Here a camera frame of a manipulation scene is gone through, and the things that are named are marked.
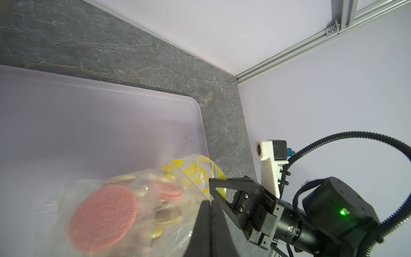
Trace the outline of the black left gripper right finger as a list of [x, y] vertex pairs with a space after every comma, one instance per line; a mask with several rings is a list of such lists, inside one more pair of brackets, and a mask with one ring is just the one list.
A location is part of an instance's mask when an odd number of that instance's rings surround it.
[[213, 257], [239, 257], [221, 204], [211, 202], [211, 252]]

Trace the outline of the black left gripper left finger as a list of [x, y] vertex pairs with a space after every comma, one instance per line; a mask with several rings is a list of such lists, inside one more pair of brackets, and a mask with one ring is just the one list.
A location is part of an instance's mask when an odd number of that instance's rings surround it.
[[201, 202], [184, 257], [210, 256], [210, 201]]

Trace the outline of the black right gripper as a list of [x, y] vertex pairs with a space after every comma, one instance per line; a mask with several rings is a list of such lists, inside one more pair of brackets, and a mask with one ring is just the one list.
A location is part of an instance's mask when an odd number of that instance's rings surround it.
[[303, 223], [292, 205], [265, 194], [255, 180], [211, 178], [209, 188], [249, 243], [267, 250], [271, 243], [282, 241], [310, 254], [321, 252], [321, 234]]

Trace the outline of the clear ziploc bag of cookies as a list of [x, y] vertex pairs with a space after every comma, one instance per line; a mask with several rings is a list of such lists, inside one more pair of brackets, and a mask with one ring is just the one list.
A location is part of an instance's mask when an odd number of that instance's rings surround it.
[[[67, 184], [39, 211], [37, 257], [181, 257], [192, 236], [201, 202], [210, 200], [209, 180], [225, 179], [220, 167], [203, 155], [111, 177]], [[70, 219], [89, 195], [109, 184], [121, 184], [134, 194], [138, 213], [127, 234], [106, 250], [82, 253], [71, 243]]]

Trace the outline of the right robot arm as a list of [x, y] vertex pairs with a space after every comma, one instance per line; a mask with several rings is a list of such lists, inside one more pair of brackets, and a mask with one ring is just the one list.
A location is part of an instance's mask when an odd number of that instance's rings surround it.
[[411, 216], [411, 201], [386, 220], [355, 190], [336, 177], [304, 184], [292, 202], [283, 200], [290, 167], [297, 160], [328, 143], [344, 139], [370, 139], [390, 145], [410, 157], [411, 148], [383, 134], [350, 131], [322, 138], [298, 152], [285, 140], [256, 144], [261, 161], [261, 183], [249, 177], [209, 180], [210, 194], [240, 229], [246, 240], [275, 256], [306, 252], [315, 257], [367, 257], [376, 244], [402, 226]]

